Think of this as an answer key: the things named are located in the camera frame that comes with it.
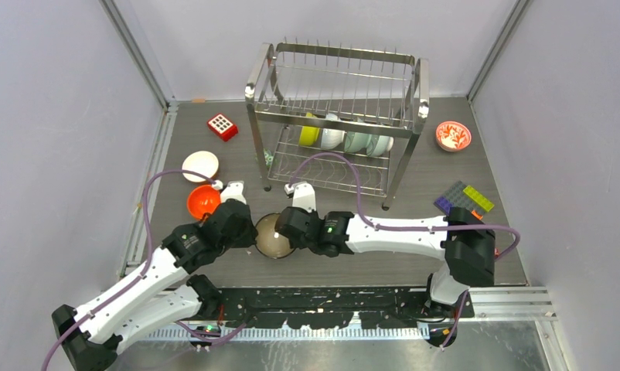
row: metal dish rack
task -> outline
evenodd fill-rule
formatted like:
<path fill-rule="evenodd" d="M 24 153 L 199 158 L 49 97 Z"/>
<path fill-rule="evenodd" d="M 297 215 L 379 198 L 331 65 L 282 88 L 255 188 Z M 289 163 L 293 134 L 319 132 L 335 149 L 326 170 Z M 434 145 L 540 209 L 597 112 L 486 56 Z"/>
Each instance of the metal dish rack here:
<path fill-rule="evenodd" d="M 302 126 L 355 131 L 407 139 L 390 181 L 392 152 L 381 157 L 342 153 L 358 169 L 363 193 L 383 196 L 389 209 L 428 116 L 428 63 L 413 56 L 376 50 L 319 45 L 262 45 L 245 90 L 257 162 L 266 191 L 270 179 L 289 181 L 306 158 L 322 150 L 321 137 L 311 147 L 299 146 Z M 307 113 L 315 117 L 306 117 Z M 329 113 L 339 120 L 326 120 Z M 283 124 L 267 169 L 261 122 Z M 334 158 L 317 158 L 299 173 L 314 186 L 356 191 L 348 166 Z"/>

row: wire rack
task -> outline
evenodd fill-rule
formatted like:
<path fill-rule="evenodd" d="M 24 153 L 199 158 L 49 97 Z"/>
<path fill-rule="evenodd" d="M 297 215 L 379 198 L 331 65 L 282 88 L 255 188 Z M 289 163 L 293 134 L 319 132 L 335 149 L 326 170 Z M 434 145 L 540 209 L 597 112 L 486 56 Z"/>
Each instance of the wire rack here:
<path fill-rule="evenodd" d="M 281 129 L 276 144 L 274 160 L 269 170 L 269 179 L 288 182 L 299 165 L 308 157 L 325 150 L 317 147 L 298 145 L 301 127 L 287 126 Z M 389 157 L 367 157 L 361 154 L 342 154 L 352 162 L 358 170 L 363 194 L 385 196 L 387 194 L 387 176 L 390 169 Z M 355 192 L 356 179 L 347 164 L 334 158 L 317 158 L 309 162 L 299 173 L 299 181 L 306 181 L 313 186 Z"/>
<path fill-rule="evenodd" d="M 426 61 L 396 50 L 298 40 L 285 40 L 275 50 L 264 44 L 260 58 L 249 76 L 245 96 L 264 188 L 271 188 L 269 179 L 288 181 L 303 160 L 323 151 L 297 144 L 301 126 L 406 138 L 391 179 L 389 157 L 346 154 L 359 171 L 363 192 L 386 196 L 383 208 L 389 207 L 428 115 Z M 339 119 L 327 120 L 327 114 Z M 284 125 L 269 169 L 264 161 L 261 122 Z M 314 160 L 302 170 L 300 179 L 319 187 L 356 190 L 350 169 L 333 159 Z"/>

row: white wall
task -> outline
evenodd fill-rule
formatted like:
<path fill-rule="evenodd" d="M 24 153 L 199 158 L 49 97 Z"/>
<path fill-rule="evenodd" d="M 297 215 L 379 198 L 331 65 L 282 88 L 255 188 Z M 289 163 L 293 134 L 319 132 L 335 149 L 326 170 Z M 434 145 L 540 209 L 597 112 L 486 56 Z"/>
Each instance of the white wall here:
<path fill-rule="evenodd" d="M 116 280 L 161 116 L 99 2 L 0 0 L 0 370 Z"/>
<path fill-rule="evenodd" d="M 620 0 L 534 2 L 475 110 L 576 363 L 620 370 Z"/>
<path fill-rule="evenodd" d="M 161 85 L 178 100 L 243 99 L 261 43 L 393 50 L 431 61 L 431 94 L 463 96 L 515 0 L 118 0 Z"/>

